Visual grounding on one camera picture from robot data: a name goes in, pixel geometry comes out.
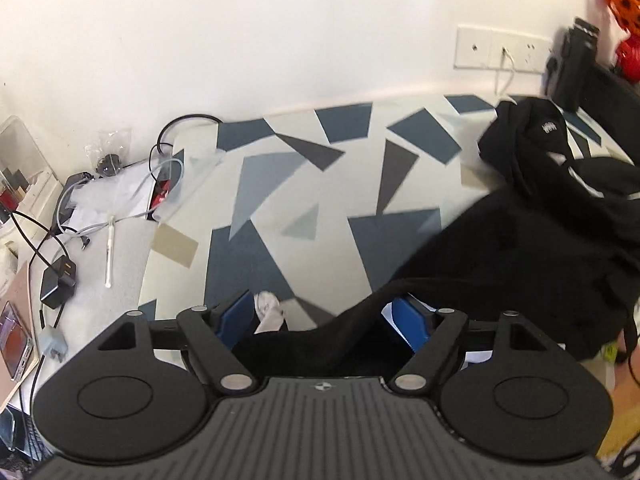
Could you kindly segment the white wall socket panel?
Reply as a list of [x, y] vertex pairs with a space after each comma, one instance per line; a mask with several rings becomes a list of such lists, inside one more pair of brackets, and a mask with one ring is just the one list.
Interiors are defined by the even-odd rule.
[[457, 30], [454, 68], [542, 74], [552, 48], [549, 38], [463, 25]]

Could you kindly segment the clear glass jar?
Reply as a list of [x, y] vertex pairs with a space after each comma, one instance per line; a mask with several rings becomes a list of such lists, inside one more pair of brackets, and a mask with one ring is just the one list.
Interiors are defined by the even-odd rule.
[[1, 124], [1, 186], [12, 208], [51, 222], [62, 184], [17, 116]]

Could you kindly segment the black hooded sweatshirt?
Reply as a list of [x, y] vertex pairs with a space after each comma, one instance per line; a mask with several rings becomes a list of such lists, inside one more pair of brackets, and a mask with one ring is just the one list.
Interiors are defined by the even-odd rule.
[[380, 290], [308, 332], [261, 333], [234, 347], [255, 376], [391, 378], [412, 350], [383, 318], [414, 295], [475, 321], [524, 315], [576, 360], [610, 342], [634, 348], [639, 298], [639, 169], [576, 157], [560, 110], [527, 98], [497, 106], [478, 142], [503, 178], [421, 246]]

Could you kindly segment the black water bottle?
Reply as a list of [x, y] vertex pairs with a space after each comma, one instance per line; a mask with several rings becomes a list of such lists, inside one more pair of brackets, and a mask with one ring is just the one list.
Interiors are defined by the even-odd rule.
[[549, 56], [544, 93], [566, 112], [578, 110], [587, 76], [597, 58], [600, 29], [574, 18], [560, 46]]

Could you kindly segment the red flower vase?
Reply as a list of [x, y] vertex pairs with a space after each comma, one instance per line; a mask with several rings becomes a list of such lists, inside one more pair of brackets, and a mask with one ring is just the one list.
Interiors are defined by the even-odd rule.
[[630, 84], [640, 81], [640, 42], [636, 35], [622, 41], [615, 50], [616, 70]]

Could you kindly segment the pink notebook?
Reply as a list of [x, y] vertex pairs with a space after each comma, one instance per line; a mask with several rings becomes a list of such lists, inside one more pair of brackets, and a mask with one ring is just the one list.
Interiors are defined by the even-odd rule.
[[38, 362], [29, 264], [20, 267], [1, 296], [1, 409], [17, 396], [18, 388]]

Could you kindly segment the white pen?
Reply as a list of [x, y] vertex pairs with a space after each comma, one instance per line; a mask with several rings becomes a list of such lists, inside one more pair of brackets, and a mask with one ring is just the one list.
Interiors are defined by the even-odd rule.
[[111, 289], [113, 286], [115, 216], [110, 216], [110, 218], [108, 218], [106, 230], [107, 230], [107, 238], [106, 238], [106, 252], [105, 252], [104, 286], [107, 289]]

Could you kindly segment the smartphone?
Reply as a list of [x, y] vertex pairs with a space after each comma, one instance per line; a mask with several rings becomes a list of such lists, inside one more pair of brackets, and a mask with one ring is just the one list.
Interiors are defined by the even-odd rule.
[[1, 312], [1, 356], [12, 382], [20, 382], [32, 358], [34, 341], [17, 308], [7, 301]]

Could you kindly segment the white charger plug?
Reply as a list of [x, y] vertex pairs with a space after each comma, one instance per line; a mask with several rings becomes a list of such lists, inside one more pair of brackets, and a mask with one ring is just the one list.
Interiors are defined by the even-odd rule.
[[57, 327], [47, 325], [38, 335], [40, 353], [48, 359], [62, 362], [68, 351], [66, 339]]

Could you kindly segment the geometric pattern tablecloth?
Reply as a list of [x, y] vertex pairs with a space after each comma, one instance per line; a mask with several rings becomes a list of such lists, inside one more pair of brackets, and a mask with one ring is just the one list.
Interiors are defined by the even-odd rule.
[[[165, 150], [182, 179], [156, 211], [140, 304], [164, 320], [271, 292], [291, 330], [331, 321], [503, 185], [478, 142], [501, 102], [525, 99], [415, 96], [184, 122]], [[576, 157], [632, 165], [596, 122], [558, 109]]]

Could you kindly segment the black power adapter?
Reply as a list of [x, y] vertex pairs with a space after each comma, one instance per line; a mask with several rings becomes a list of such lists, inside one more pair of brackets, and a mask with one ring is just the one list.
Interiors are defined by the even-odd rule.
[[40, 301], [52, 310], [66, 304], [76, 287], [76, 263], [66, 255], [57, 258], [42, 274]]

